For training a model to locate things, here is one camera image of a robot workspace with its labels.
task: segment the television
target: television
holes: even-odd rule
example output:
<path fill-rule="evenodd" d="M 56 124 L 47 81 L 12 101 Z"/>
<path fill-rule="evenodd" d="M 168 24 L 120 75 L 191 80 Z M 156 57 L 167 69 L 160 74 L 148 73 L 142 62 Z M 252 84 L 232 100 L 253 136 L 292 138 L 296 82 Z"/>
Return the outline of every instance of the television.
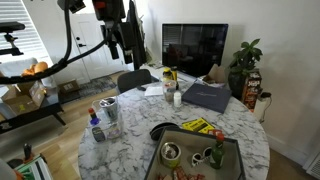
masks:
<path fill-rule="evenodd" d="M 199 77 L 220 66 L 228 24 L 162 24 L 162 65 Z"/>

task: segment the yellow booklet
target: yellow booklet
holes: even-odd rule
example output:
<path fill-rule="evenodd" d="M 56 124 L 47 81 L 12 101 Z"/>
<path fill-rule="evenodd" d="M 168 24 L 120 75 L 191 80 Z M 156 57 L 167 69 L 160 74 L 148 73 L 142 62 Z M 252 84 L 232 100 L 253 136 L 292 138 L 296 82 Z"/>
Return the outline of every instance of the yellow booklet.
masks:
<path fill-rule="evenodd" d="M 182 128 L 189 131 L 208 134 L 208 130 L 213 130 L 214 126 L 208 123 L 208 121 L 206 121 L 204 118 L 199 118 L 193 121 L 182 123 Z"/>

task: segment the green bottle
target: green bottle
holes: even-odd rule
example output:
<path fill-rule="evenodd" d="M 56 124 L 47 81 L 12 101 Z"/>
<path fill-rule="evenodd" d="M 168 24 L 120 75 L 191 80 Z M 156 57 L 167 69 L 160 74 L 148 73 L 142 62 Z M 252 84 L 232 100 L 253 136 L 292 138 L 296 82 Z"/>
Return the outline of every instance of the green bottle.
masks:
<path fill-rule="evenodd" d="M 223 149 L 223 141 L 224 135 L 221 132 L 216 134 L 217 143 L 212 147 L 212 152 L 210 156 L 210 166 L 214 169 L 220 169 L 223 164 L 224 158 L 224 149 Z"/>

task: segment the round table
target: round table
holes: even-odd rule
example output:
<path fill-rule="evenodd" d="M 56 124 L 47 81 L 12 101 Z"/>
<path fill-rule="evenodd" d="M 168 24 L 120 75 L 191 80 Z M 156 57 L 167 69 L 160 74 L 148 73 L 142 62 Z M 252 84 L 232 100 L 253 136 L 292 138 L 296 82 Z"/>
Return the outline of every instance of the round table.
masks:
<path fill-rule="evenodd" d="M 185 92 L 192 84 L 181 82 Z M 160 86 L 153 83 L 147 86 Z M 79 146 L 79 171 L 82 179 L 141 180 L 147 172 L 156 142 L 150 130 L 163 122 L 181 123 L 205 118 L 226 137 L 237 139 L 247 179 L 266 179 L 269 145 L 265 132 L 253 114 L 231 97 L 224 114 L 189 103 L 173 109 L 164 96 L 144 96 L 132 89 L 118 96 L 123 133 L 117 139 L 96 143 L 86 128 Z"/>

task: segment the plant pot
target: plant pot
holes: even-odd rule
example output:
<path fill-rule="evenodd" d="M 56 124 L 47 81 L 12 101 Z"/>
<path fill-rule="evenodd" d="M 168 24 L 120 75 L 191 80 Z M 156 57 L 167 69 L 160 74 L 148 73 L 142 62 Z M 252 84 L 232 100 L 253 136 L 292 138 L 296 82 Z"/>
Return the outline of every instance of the plant pot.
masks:
<path fill-rule="evenodd" d="M 242 75 L 242 73 L 229 73 L 228 83 L 229 87 L 232 91 L 232 96 L 241 100 L 243 86 L 246 81 L 246 76 Z"/>

